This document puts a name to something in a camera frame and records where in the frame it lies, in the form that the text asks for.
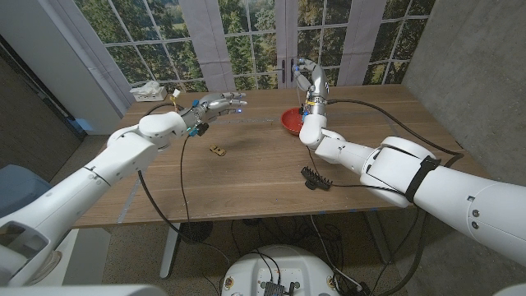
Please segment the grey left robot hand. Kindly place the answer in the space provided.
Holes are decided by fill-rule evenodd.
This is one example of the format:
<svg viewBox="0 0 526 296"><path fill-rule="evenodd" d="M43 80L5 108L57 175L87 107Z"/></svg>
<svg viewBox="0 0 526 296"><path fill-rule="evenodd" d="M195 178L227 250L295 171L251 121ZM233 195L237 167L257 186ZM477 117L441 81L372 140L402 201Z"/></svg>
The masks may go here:
<svg viewBox="0 0 526 296"><path fill-rule="evenodd" d="M194 100L190 108L179 112L189 136L202 136L209 123L221 115L240 113L241 107L247 105L247 101L243 100L245 96L240 92L211 93Z"/></svg>

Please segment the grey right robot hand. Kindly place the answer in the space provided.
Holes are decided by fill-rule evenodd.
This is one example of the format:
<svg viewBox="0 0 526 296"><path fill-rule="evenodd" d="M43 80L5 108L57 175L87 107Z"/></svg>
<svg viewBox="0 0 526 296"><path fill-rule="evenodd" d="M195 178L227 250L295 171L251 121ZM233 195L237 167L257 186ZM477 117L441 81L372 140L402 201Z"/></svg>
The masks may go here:
<svg viewBox="0 0 526 296"><path fill-rule="evenodd" d="M298 88L306 92L304 111L325 116L329 84L324 69L312 60L299 58L298 62L291 66L291 70Z"/></svg>

